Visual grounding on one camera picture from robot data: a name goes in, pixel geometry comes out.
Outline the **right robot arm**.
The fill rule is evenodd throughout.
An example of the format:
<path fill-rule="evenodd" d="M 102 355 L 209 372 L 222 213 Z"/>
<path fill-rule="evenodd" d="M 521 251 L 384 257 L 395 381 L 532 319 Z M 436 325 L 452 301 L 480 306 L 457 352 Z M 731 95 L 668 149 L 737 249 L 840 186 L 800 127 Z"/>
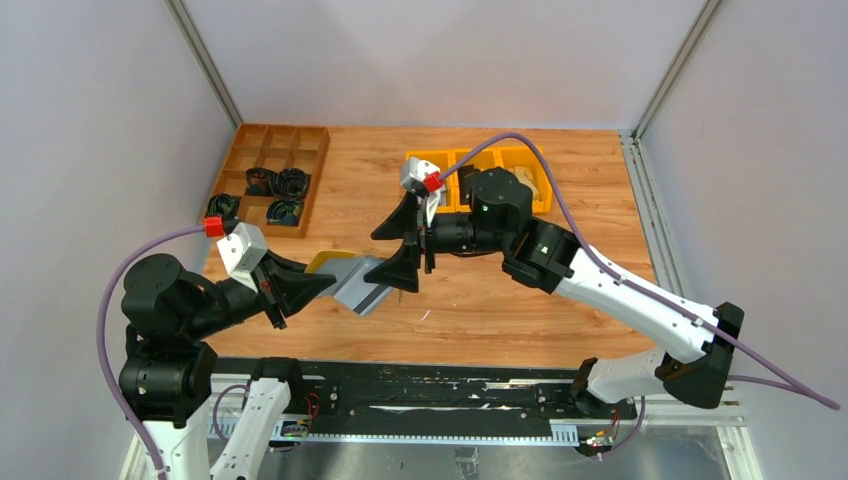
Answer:
<path fill-rule="evenodd" d="M 501 167 L 475 172 L 469 183 L 468 213 L 429 217 L 422 200 L 407 193 L 371 234 L 402 244 L 365 280 L 416 293 L 419 272 L 431 272 L 439 254 L 502 253 L 502 269 L 517 283 L 587 304 L 656 344 L 641 354 L 583 361 L 569 391 L 577 413 L 592 418 L 626 398 L 663 393 L 702 409 L 720 404 L 741 308 L 692 303 L 624 272 L 575 233 L 533 216 L 531 189 Z"/>

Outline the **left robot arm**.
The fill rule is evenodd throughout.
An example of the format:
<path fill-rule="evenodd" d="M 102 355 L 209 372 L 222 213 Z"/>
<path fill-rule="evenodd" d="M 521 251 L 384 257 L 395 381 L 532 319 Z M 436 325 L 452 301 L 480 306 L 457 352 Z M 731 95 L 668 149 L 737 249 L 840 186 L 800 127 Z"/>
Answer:
<path fill-rule="evenodd" d="M 206 427 L 218 356 L 206 338 L 258 313 L 282 329 L 336 281 L 273 253 L 248 277 L 255 289 L 233 279 L 212 282 L 172 255 L 154 254 L 124 278 L 128 358 L 117 384 L 157 479 L 253 479 L 283 413 L 303 414 L 311 427 L 319 414 L 336 410 L 331 384 L 305 380 L 298 360 L 261 358 L 235 429 L 210 460 Z"/>

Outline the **yellow leather card holder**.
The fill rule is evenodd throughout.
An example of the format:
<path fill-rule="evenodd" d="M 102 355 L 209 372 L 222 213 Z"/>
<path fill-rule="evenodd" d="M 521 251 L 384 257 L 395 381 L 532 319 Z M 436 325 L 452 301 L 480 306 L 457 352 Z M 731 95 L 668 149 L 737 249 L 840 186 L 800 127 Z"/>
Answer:
<path fill-rule="evenodd" d="M 334 276 L 336 282 L 318 297 L 332 297 L 356 315 L 368 316 L 395 291 L 365 281 L 365 275 L 382 263 L 382 258 L 373 255 L 322 251 L 306 266 L 305 272 Z"/>

